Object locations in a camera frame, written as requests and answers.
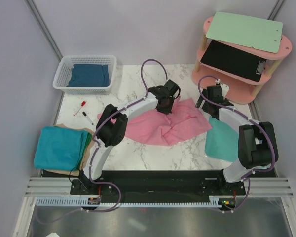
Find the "pink t-shirt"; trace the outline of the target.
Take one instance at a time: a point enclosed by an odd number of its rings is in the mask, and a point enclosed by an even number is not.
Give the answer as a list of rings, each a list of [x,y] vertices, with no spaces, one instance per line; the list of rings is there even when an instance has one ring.
[[[146,145],[172,146],[211,130],[192,98],[174,102],[168,115],[149,110],[127,124],[125,137]]]

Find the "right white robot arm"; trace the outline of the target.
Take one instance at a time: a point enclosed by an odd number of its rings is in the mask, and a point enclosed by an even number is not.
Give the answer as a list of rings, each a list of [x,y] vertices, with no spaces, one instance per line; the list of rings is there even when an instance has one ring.
[[[209,114],[212,129],[207,132],[205,153],[230,162],[218,172],[216,188],[228,194],[234,183],[256,172],[269,172],[278,160],[272,123],[249,118],[223,95],[222,84],[200,89],[196,107]]]

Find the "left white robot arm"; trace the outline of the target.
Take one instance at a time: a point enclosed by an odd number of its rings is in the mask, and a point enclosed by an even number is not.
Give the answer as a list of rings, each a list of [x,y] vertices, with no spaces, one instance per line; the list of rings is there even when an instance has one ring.
[[[87,194],[94,194],[98,190],[96,179],[101,176],[103,166],[113,147],[124,139],[128,122],[153,109],[165,115],[170,114],[180,92],[180,87],[169,80],[164,85],[149,88],[146,95],[139,100],[119,107],[113,104],[105,107],[93,135],[95,150],[83,170],[79,172],[81,188]]]

